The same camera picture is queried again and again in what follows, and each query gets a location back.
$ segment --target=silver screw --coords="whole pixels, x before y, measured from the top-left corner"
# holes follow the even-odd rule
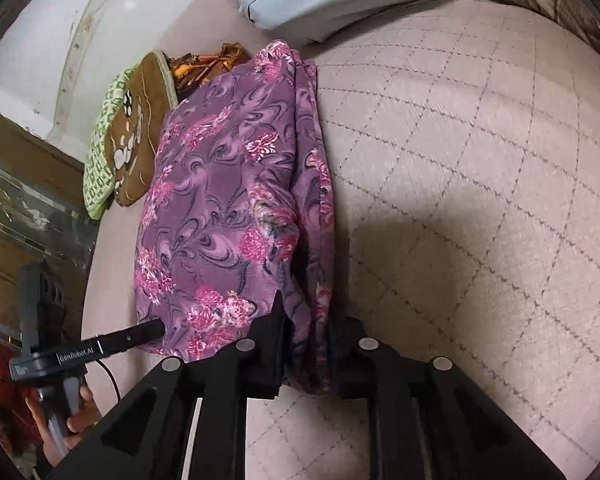
[[[358,341],[358,346],[363,350],[376,350],[380,346],[380,343],[372,337],[363,337]]]
[[[253,350],[254,348],[256,348],[256,342],[253,339],[249,339],[249,338],[240,339],[235,344],[235,347],[240,352],[250,352],[251,350]]]
[[[162,361],[162,369],[165,372],[174,372],[180,368],[180,359],[177,357],[167,357]]]
[[[433,367],[441,372],[446,372],[451,370],[451,368],[454,367],[454,364],[451,362],[451,359],[440,356],[433,359]]]

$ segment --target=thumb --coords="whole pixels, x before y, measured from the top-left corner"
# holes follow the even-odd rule
[[[40,437],[42,437],[43,442],[52,442],[53,438],[51,437],[51,433],[49,433],[49,428],[46,424],[46,416],[45,412],[40,406],[40,403],[34,400],[32,397],[27,397],[25,399],[27,403],[27,407],[31,412],[31,416],[33,417],[33,422],[36,423],[36,427],[38,428],[38,433]]]

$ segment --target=wall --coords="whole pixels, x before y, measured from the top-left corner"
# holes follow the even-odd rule
[[[109,83],[192,1],[33,0],[0,41],[0,113],[86,160]]]

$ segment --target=purple floral fabric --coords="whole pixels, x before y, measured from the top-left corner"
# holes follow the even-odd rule
[[[333,195],[316,84],[315,65],[275,41],[165,119],[134,284],[138,320],[160,317],[166,335],[146,350],[210,357],[280,290],[292,375],[326,389]]]

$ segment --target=mattress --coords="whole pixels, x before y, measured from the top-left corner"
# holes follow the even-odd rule
[[[445,0],[365,20],[315,61],[349,313],[405,356],[453,359],[584,479],[600,459],[600,56],[528,10]],[[135,321],[140,208],[103,216],[85,336]],[[109,361],[123,392],[155,362]],[[88,380],[108,410],[108,379]],[[250,400],[247,478],[368,478],[367,431],[359,402]]]

